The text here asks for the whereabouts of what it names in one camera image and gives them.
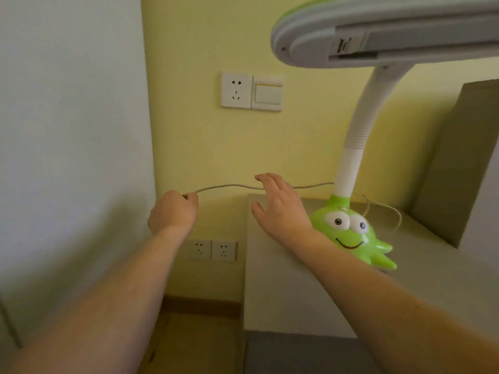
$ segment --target forearm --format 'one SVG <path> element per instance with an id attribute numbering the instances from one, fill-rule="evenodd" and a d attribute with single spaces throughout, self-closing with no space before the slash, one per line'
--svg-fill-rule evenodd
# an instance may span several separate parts
<path id="1" fill-rule="evenodd" d="M 496 344 L 419 301 L 322 234 L 298 243 L 295 253 L 386 371 L 497 371 Z"/>
<path id="2" fill-rule="evenodd" d="M 168 228 L 151 238 L 19 355 L 15 373 L 135 372 L 159 312 L 171 264 L 186 238 Z"/>

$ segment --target cartoon eye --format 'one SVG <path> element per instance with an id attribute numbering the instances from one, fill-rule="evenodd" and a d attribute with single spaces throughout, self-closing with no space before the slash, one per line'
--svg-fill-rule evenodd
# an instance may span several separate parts
<path id="1" fill-rule="evenodd" d="M 342 211 L 334 211 L 324 217 L 326 223 L 337 231 L 345 231 L 350 228 L 350 217 Z"/>
<path id="2" fill-rule="evenodd" d="M 354 232 L 364 234 L 369 232 L 369 225 L 367 220 L 362 216 L 354 214 L 350 217 L 350 229 Z"/>

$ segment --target floor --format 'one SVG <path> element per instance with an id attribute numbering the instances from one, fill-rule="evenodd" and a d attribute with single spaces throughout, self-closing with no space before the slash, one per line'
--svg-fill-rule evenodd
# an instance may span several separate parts
<path id="1" fill-rule="evenodd" d="M 160 314 L 138 374 L 234 374 L 238 319 Z"/>

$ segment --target switch plate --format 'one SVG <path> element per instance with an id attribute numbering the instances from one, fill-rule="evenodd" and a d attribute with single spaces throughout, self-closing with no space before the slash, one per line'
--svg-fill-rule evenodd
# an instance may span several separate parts
<path id="1" fill-rule="evenodd" d="M 187 248 L 189 249 L 189 257 L 196 260 L 209 260 L 212 257 L 212 241 L 211 240 L 187 240 Z"/>
<path id="2" fill-rule="evenodd" d="M 221 105 L 226 108 L 251 109 L 253 76 L 222 72 Z"/>
<path id="3" fill-rule="evenodd" d="M 238 243 L 236 241 L 213 240 L 212 261 L 235 262 Z"/>
<path id="4" fill-rule="evenodd" d="M 280 112 L 283 109 L 284 79 L 253 77 L 252 109 Z"/>

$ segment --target desk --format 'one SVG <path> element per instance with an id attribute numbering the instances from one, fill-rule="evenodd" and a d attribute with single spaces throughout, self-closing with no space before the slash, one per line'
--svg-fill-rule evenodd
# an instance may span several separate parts
<path id="1" fill-rule="evenodd" d="M 379 372 L 320 283 L 290 252 L 268 237 L 251 215 L 248 196 L 243 330 L 245 373 Z M 307 213 L 326 201 L 304 199 Z M 361 211 L 364 204 L 352 208 Z M 389 275 L 417 297 L 499 340 L 499 277 L 436 237 L 408 215 L 371 206 L 377 237 L 394 246 L 398 269 Z"/>

